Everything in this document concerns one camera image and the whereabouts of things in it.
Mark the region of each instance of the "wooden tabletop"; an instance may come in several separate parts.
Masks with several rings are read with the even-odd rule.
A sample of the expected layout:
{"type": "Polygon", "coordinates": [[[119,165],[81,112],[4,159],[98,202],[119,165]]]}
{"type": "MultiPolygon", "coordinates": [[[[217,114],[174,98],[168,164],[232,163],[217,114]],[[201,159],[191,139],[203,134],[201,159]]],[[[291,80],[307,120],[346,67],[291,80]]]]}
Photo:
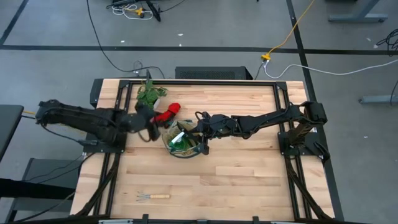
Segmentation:
{"type": "MultiPolygon", "coordinates": [[[[104,80],[97,108],[113,108],[118,83],[116,79],[104,80]]],[[[210,115],[258,116],[276,109],[269,86],[163,87],[168,89],[168,94],[161,98],[156,110],[163,112],[169,104],[180,103],[177,119],[196,121],[196,111],[207,111],[210,115]]],[[[307,100],[302,82],[287,82],[287,88],[292,103],[307,100]]],[[[136,103],[137,89],[134,85],[130,105],[136,103]]],[[[133,112],[134,107],[130,106],[129,113],[133,112]]],[[[143,214],[149,214],[150,219],[252,220],[258,216],[260,220],[294,220],[278,131],[278,126],[271,126],[248,140],[214,139],[209,141],[208,156],[201,154],[191,159],[171,156],[161,138],[147,143],[137,134],[129,134],[119,165],[111,217],[142,218],[143,214]],[[171,197],[137,202],[138,191],[171,197]]],[[[71,214],[79,211],[96,190],[103,157],[104,154],[96,154],[83,164],[71,214]]],[[[321,160],[316,156],[302,156],[302,164],[308,191],[324,212],[333,217],[321,160]]],[[[296,192],[300,214],[304,217],[302,197],[297,188],[296,192]]],[[[108,189],[104,192],[101,213],[104,213],[107,194],[108,189]]]]}

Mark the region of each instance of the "gray floor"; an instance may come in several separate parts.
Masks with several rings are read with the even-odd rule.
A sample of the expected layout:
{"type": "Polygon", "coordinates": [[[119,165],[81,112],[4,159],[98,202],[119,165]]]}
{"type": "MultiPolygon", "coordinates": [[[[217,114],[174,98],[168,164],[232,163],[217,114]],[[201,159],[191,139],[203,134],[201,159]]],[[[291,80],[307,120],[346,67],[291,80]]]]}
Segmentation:
{"type": "MultiPolygon", "coordinates": [[[[0,29],[5,30],[21,0],[0,1],[0,29]]],[[[93,20],[103,45],[112,46],[217,46],[273,47],[291,29],[285,1],[218,0],[187,2],[163,14],[162,23],[132,21],[115,16],[105,6],[109,0],[90,1],[93,20]]],[[[163,8],[177,0],[165,0],[163,8]]],[[[293,0],[296,15],[309,1],[293,0]]],[[[389,13],[383,24],[330,24],[327,14],[354,10],[351,4],[316,1],[299,25],[306,49],[373,50],[374,44],[396,29],[398,2],[381,1],[374,12],[389,13]]],[[[30,0],[12,30],[7,45],[96,46],[85,1],[30,0]]],[[[296,48],[292,37],[285,48],[296,48]]],[[[244,65],[254,74],[259,53],[249,52],[108,52],[117,66],[128,69],[141,60],[160,67],[167,78],[176,66],[244,65]]],[[[307,55],[311,67],[346,72],[385,63],[396,57],[358,55],[307,55]]],[[[272,54],[269,73],[278,75],[298,54],[272,54]]],[[[398,76],[397,65],[335,77],[312,72],[317,99],[325,105],[325,126],[345,219],[353,222],[394,223],[398,210],[397,107],[361,105],[363,95],[388,95],[398,76]]],[[[158,71],[153,76],[160,78],[158,71]]],[[[94,78],[124,77],[95,51],[0,50],[0,103],[24,105],[35,111],[40,100],[90,106],[88,95],[94,78]]],[[[259,79],[267,80],[263,72],[259,79]]],[[[300,68],[290,69],[281,80],[303,80],[300,68]]],[[[80,137],[79,133],[58,131],[80,137]]],[[[0,163],[0,176],[20,179],[29,158],[74,159],[81,147],[51,136],[31,120],[22,120],[0,163]]],[[[0,201],[0,222],[11,200],[0,201]]],[[[51,214],[59,217],[62,214],[51,214]]]]}

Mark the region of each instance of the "white cable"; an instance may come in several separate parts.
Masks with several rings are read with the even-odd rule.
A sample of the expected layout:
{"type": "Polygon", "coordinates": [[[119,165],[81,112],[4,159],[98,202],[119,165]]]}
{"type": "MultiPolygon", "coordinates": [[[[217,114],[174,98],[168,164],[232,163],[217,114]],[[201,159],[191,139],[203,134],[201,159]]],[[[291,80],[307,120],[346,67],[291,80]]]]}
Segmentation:
{"type": "Polygon", "coordinates": [[[379,68],[379,67],[383,67],[383,66],[386,66],[386,65],[390,65],[390,64],[395,63],[395,62],[398,62],[398,59],[397,59],[397,60],[393,60],[393,61],[388,62],[388,63],[385,63],[385,64],[374,65],[374,66],[370,66],[370,67],[366,67],[366,68],[362,68],[362,69],[359,69],[359,70],[356,70],[356,71],[346,72],[346,73],[326,72],[326,71],[318,70],[318,69],[315,69],[315,68],[306,67],[306,66],[303,66],[303,65],[292,64],[292,65],[289,65],[287,68],[285,68],[285,70],[284,70],[279,76],[277,76],[277,77],[272,77],[272,76],[270,76],[270,75],[267,73],[267,65],[268,65],[268,63],[269,63],[269,60],[267,60],[265,64],[263,63],[263,64],[264,64],[263,67],[264,67],[264,72],[266,73],[266,75],[267,75],[269,78],[277,79],[277,78],[282,77],[282,75],[284,75],[285,72],[286,72],[290,67],[293,67],[293,66],[302,67],[302,68],[307,68],[307,69],[309,69],[309,70],[313,70],[313,71],[316,71],[316,72],[322,72],[322,73],[326,73],[326,74],[330,74],[330,75],[351,75],[351,74],[354,74],[354,73],[357,73],[357,72],[365,71],[365,70],[367,70],[367,69],[379,68]]]}
{"type": "Polygon", "coordinates": [[[151,11],[143,11],[142,13],[150,13],[151,17],[150,18],[136,18],[136,17],[129,17],[126,12],[128,12],[126,9],[131,9],[131,10],[136,10],[138,7],[135,4],[130,4],[127,5],[126,7],[114,7],[112,6],[112,13],[121,16],[124,15],[128,19],[137,19],[137,20],[149,20],[154,17],[153,13],[151,11]]]}

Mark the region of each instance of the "green plant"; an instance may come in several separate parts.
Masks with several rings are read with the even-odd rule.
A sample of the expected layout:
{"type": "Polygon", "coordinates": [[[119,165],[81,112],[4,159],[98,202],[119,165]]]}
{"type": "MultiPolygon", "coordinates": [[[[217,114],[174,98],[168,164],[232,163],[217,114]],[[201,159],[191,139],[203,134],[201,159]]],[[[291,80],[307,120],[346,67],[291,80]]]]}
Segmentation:
{"type": "Polygon", "coordinates": [[[139,87],[137,100],[153,109],[155,101],[159,97],[167,95],[166,91],[166,88],[154,87],[153,81],[148,80],[146,84],[142,84],[142,86],[139,87]]]}

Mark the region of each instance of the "black metal frame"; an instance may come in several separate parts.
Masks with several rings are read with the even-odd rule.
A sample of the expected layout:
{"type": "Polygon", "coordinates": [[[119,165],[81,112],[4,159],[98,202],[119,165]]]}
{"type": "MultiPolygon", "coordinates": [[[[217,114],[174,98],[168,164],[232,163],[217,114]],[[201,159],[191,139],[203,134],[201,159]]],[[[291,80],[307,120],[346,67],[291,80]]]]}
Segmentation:
{"type": "MultiPolygon", "coordinates": [[[[116,102],[115,102],[115,108],[119,108],[123,89],[127,88],[127,96],[126,96],[126,102],[124,105],[124,109],[126,111],[128,111],[129,102],[130,102],[131,93],[132,93],[132,86],[140,85],[140,84],[141,84],[141,80],[120,80],[118,94],[117,94],[116,102]]],[[[154,84],[155,85],[269,86],[273,89],[274,98],[275,98],[275,107],[277,110],[282,108],[279,91],[282,91],[282,97],[283,97],[283,101],[284,101],[285,105],[288,105],[290,103],[289,95],[287,93],[286,82],[247,82],[247,81],[223,81],[223,80],[203,80],[203,81],[202,80],[195,80],[195,81],[192,81],[192,80],[154,80],[154,84]]],[[[293,127],[294,127],[293,122],[289,122],[289,128],[293,128],[293,127]]],[[[282,132],[282,133],[285,132],[284,124],[280,124],[279,129],[280,129],[280,132],[282,132]]],[[[324,141],[324,139],[321,139],[321,143],[326,145],[326,142],[323,142],[323,141],[324,141]]],[[[291,158],[290,158],[290,156],[287,156],[287,155],[284,155],[284,157],[285,157],[286,167],[288,167],[289,165],[291,165],[291,158]]],[[[104,158],[104,162],[103,162],[101,178],[99,180],[100,183],[103,181],[104,176],[106,175],[106,171],[108,169],[108,164],[109,164],[109,158],[110,158],[109,154],[106,154],[105,158],[104,158]]],[[[117,162],[117,166],[119,165],[119,160],[120,160],[120,153],[115,155],[114,162],[117,162]]],[[[296,163],[298,178],[301,181],[301,184],[305,187],[305,177],[304,177],[304,173],[303,173],[303,167],[302,167],[302,162],[301,162],[300,156],[296,156],[295,163],[296,163]]],[[[333,185],[336,185],[334,176],[331,176],[331,174],[333,174],[333,170],[328,170],[328,169],[331,169],[331,163],[329,166],[324,165],[324,168],[325,168],[325,176],[326,176],[327,182],[329,184],[332,183],[333,185]]],[[[302,219],[302,217],[300,217],[299,205],[297,203],[295,184],[294,184],[293,180],[289,177],[289,175],[287,176],[287,178],[288,178],[288,182],[289,182],[290,199],[292,202],[292,210],[293,210],[293,214],[294,214],[294,219],[299,220],[299,219],[302,219]]],[[[109,215],[109,216],[111,214],[115,186],[116,186],[116,176],[114,176],[114,178],[112,179],[112,181],[110,183],[108,199],[106,202],[106,213],[105,214],[109,215]]],[[[333,209],[335,207],[341,208],[338,195],[335,195],[335,194],[336,194],[336,192],[330,191],[330,197],[334,198],[334,199],[332,199],[333,209]]],[[[310,220],[310,219],[312,219],[311,208],[304,196],[303,196],[303,202],[304,202],[305,218],[307,220],[310,220]]],[[[95,209],[94,209],[94,215],[98,215],[98,212],[100,210],[100,203],[101,203],[101,200],[98,200],[97,204],[95,206],[95,209]]],[[[340,216],[338,214],[338,211],[335,211],[335,217],[336,217],[335,218],[336,220],[343,221],[343,218],[342,218],[342,216],[340,216]]],[[[134,219],[134,221],[145,223],[144,219],[142,219],[142,220],[134,219]]],[[[197,220],[146,220],[146,221],[151,222],[151,223],[197,222],[197,220]]],[[[207,221],[209,221],[211,223],[220,223],[220,224],[221,223],[253,223],[253,221],[247,221],[247,222],[246,221],[244,221],[244,222],[243,221],[220,221],[220,220],[207,220],[207,221]]]]}

